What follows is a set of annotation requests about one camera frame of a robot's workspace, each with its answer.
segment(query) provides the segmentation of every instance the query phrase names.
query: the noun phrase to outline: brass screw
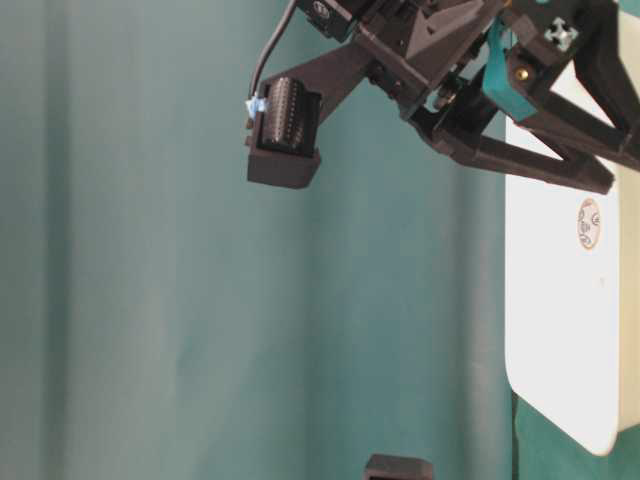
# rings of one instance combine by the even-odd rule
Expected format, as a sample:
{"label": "brass screw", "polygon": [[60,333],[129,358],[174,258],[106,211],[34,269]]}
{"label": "brass screw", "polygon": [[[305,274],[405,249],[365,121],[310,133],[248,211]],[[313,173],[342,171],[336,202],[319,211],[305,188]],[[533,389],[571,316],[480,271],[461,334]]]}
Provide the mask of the brass screw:
{"label": "brass screw", "polygon": [[529,70],[524,67],[520,67],[516,70],[516,78],[521,82],[529,80]]}

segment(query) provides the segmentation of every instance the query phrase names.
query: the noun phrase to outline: teal bracket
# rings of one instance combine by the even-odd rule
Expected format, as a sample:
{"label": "teal bracket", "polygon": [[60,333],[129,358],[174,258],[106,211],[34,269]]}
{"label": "teal bracket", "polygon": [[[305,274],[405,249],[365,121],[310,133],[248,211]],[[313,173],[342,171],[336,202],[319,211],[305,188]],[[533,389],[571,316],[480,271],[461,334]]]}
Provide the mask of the teal bracket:
{"label": "teal bracket", "polygon": [[502,111],[516,122],[536,113],[536,109],[509,83],[507,60],[502,50],[505,26],[496,21],[489,31],[489,61],[485,69],[482,89]]}

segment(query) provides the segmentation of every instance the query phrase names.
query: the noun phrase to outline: blue tape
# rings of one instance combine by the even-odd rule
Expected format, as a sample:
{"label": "blue tape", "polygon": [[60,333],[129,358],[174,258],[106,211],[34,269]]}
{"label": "blue tape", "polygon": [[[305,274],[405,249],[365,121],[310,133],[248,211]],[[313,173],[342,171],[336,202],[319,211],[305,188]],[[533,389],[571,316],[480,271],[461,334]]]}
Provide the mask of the blue tape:
{"label": "blue tape", "polygon": [[258,98],[257,95],[254,95],[251,100],[247,100],[247,111],[249,112],[249,116],[251,120],[256,119],[256,115],[258,112],[266,112],[267,111],[267,99],[266,98]]}

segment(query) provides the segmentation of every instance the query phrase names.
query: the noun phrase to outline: green cloth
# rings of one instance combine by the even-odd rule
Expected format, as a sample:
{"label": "green cloth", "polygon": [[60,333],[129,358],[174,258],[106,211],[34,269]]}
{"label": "green cloth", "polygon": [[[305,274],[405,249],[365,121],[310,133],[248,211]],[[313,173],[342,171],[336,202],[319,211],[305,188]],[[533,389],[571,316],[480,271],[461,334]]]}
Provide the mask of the green cloth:
{"label": "green cloth", "polygon": [[[285,4],[2,2],[0,479],[510,477],[503,177],[365,82],[311,188],[248,183]],[[336,47],[298,13],[265,73]]]}
{"label": "green cloth", "polygon": [[520,399],[515,429],[519,480],[640,478],[640,428],[622,432],[608,457],[596,457]]}
{"label": "green cloth", "polygon": [[640,17],[640,0],[620,0],[620,5],[626,12]]}

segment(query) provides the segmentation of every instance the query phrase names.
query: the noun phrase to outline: round sticker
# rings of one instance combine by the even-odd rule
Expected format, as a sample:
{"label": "round sticker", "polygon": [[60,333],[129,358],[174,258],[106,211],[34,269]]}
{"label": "round sticker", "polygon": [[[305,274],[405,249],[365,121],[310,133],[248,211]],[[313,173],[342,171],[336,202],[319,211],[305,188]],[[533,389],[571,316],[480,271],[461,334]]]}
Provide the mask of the round sticker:
{"label": "round sticker", "polygon": [[587,250],[593,250],[600,240],[602,229],[600,208],[595,200],[588,198],[582,203],[578,214],[578,238]]}

